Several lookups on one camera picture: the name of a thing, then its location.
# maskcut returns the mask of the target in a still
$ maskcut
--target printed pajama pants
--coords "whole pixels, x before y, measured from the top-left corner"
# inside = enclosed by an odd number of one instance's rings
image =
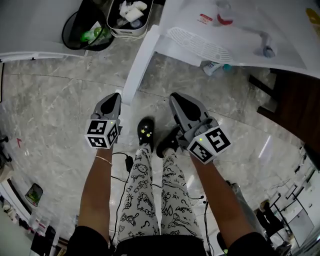
[[[158,226],[152,189],[152,153],[142,145],[136,152],[126,186],[126,199],[119,220],[118,242],[137,236],[187,235],[202,238],[188,197],[185,176],[175,163],[173,149],[163,158],[162,220]]]

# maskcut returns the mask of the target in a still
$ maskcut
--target white box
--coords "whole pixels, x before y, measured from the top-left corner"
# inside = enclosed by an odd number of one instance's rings
[[[86,122],[85,138],[92,148],[110,149],[118,136],[116,120],[90,119]]]
[[[226,151],[231,145],[230,136],[219,125],[194,137],[187,149],[206,165],[216,156]]]

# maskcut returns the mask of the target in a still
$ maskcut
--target marble floor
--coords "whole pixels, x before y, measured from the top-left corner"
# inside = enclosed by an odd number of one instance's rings
[[[8,135],[6,150],[13,158],[14,182],[24,195],[32,183],[44,194],[38,211],[63,225],[61,236],[68,239],[79,214],[82,189],[94,160],[95,149],[85,140],[86,120],[96,103],[121,90],[142,40],[115,39],[101,52],[87,57],[13,61],[5,64],[0,130]],[[250,85],[248,73],[272,87],[274,76],[267,69],[235,67],[232,72],[208,77],[200,67],[155,54],[132,105],[122,106],[123,129],[114,152],[134,156],[138,146],[136,127],[144,116],[156,120],[156,140],[174,120],[168,104],[172,92],[201,100],[210,114],[228,130],[233,145],[214,160],[225,179],[237,182],[251,208],[271,198],[279,189],[288,190],[295,180],[294,169],[301,160],[301,141],[269,119],[256,113],[269,97]],[[22,143],[18,147],[17,139]],[[203,188],[185,152],[178,153],[180,168],[188,181],[191,197]],[[162,161],[153,157],[153,180],[161,184]],[[115,155],[112,175],[125,180],[124,158]],[[110,230],[114,230],[116,209],[124,183],[112,179]],[[157,216],[161,215],[161,190],[154,187]],[[204,233],[204,205],[194,208]],[[208,232],[218,226],[210,210]]]

